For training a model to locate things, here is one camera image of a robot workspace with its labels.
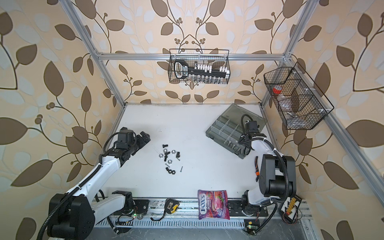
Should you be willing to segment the socket set on black rail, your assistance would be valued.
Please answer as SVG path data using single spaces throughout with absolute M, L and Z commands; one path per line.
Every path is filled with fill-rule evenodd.
M 231 72 L 228 68 L 220 66 L 214 69 L 213 65 L 193 63 L 189 65 L 184 60 L 176 60 L 172 68 L 176 79 L 204 84 L 227 84 Z

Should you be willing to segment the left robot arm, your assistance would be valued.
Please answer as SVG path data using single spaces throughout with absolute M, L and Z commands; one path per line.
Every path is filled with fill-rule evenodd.
M 94 203 L 108 179 L 151 140 L 149 134 L 125 127 L 113 134 L 117 140 L 99 155 L 99 162 L 77 185 L 64 194 L 56 194 L 49 203 L 49 214 L 37 239 L 45 235 L 65 240 L 84 240 L 94 226 L 111 214 L 121 211 L 135 214 L 139 209 L 131 192 L 114 191 L 110 197 Z

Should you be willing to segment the grey plastic organizer box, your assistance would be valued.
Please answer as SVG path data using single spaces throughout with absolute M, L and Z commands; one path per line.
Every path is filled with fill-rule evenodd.
M 266 125 L 267 121 L 263 117 L 254 114 L 241 106 L 232 104 L 206 131 L 206 136 L 208 138 L 241 159 L 246 157 L 246 147 L 238 144 L 238 140 L 243 133 L 241 123 L 249 120 L 247 117 L 241 120 L 243 115 L 249 115 L 254 121 L 257 121 L 260 131 L 263 130 Z M 229 143 L 237 146 L 238 149 L 234 151 L 233 148 L 229 148 Z

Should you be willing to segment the black hex nut pair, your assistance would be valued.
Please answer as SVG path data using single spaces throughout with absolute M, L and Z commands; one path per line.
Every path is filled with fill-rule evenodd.
M 172 174 L 172 175 L 175 175 L 175 174 L 176 174 L 176 171 L 170 169 L 169 167 L 166 167 L 166 170 L 167 170 L 167 172 L 168 172 L 169 174 Z

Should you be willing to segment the yellow black tape measure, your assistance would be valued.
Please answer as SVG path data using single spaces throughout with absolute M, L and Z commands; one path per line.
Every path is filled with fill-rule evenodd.
M 167 214 L 168 215 L 173 214 L 178 209 L 179 205 L 180 205 L 180 202 L 175 199 L 166 199 L 162 217 L 159 219 L 150 218 L 151 221 L 154 221 L 154 222 L 161 221 Z

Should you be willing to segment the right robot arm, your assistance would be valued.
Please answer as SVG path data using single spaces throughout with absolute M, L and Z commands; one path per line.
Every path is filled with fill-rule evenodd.
M 254 206 L 263 208 L 273 203 L 283 204 L 296 195 L 295 160 L 280 153 L 267 136 L 259 132 L 256 121 L 242 120 L 242 135 L 238 143 L 245 147 L 246 154 L 256 153 L 257 186 L 243 194 L 243 211 L 250 214 Z

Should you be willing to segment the purple Fox's candy bag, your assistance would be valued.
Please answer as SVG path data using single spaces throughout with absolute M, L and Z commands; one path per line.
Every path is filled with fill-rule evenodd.
M 227 191 L 198 190 L 199 220 L 206 218 L 230 219 Z

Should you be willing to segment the orange black pliers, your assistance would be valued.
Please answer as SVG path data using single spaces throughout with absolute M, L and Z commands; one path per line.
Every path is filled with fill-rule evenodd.
M 259 157 L 258 156 L 256 156 L 255 157 L 255 173 L 256 173 L 256 182 L 258 182 L 259 181 L 259 179 L 260 179 L 260 170 L 259 170 L 259 164 L 258 164 L 258 159 L 259 159 Z

